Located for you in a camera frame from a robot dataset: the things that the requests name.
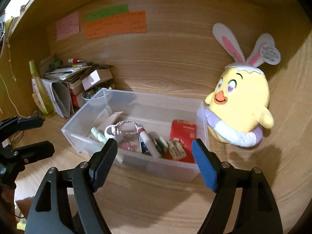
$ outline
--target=plush toy arm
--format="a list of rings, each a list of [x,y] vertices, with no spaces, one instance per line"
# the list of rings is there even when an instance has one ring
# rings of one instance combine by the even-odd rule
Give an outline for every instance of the plush toy arm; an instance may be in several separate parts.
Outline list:
[[[241,147],[252,147],[257,145],[263,137],[261,126],[257,126],[254,130],[248,133],[244,133],[241,131],[236,131],[227,125],[223,120],[216,116],[213,111],[209,109],[205,109],[205,114],[208,125],[212,128],[212,130],[230,144]]]
[[[210,101],[211,101],[212,97],[213,97],[213,92],[211,92],[211,93],[206,97],[206,99],[205,99],[206,104],[210,104]]]
[[[262,107],[258,112],[257,121],[266,129],[271,129],[274,125],[274,119],[266,107]]]

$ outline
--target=red box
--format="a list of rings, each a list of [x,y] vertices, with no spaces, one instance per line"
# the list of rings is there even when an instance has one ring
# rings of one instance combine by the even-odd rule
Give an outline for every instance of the red box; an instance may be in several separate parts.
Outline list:
[[[80,92],[77,96],[71,96],[71,102],[74,107],[80,108],[85,104],[85,100],[82,98],[82,92]]]
[[[192,142],[196,138],[196,124],[187,120],[175,119],[171,124],[170,140],[178,140],[185,150],[186,157],[180,162],[195,163],[192,154]],[[167,153],[167,159],[172,160],[171,154]]]

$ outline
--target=stack of papers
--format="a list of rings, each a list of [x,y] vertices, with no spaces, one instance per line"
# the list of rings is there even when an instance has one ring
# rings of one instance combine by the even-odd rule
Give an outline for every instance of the stack of papers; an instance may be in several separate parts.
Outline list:
[[[62,118],[69,117],[71,112],[74,112],[74,109],[68,86],[64,83],[58,83],[57,81],[48,79],[42,79],[42,82],[48,92],[55,112]]]
[[[58,68],[52,72],[45,73],[45,77],[52,81],[66,81],[71,83],[75,81],[80,74],[88,69],[90,66],[79,68]]]

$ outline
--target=pink sticky note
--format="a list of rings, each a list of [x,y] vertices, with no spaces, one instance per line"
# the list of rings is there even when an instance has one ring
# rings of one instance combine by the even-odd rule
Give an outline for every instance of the pink sticky note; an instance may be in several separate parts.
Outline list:
[[[57,21],[56,28],[57,28],[57,40],[66,39],[73,34],[79,33],[78,11]]]

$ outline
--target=green sticky note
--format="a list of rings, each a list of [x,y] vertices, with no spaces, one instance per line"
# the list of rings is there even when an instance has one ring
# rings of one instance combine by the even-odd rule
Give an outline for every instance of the green sticky note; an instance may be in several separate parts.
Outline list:
[[[116,14],[128,12],[128,5],[117,5],[109,8],[102,9],[100,11],[95,11],[87,15],[87,21],[97,20],[103,17],[108,17]]]

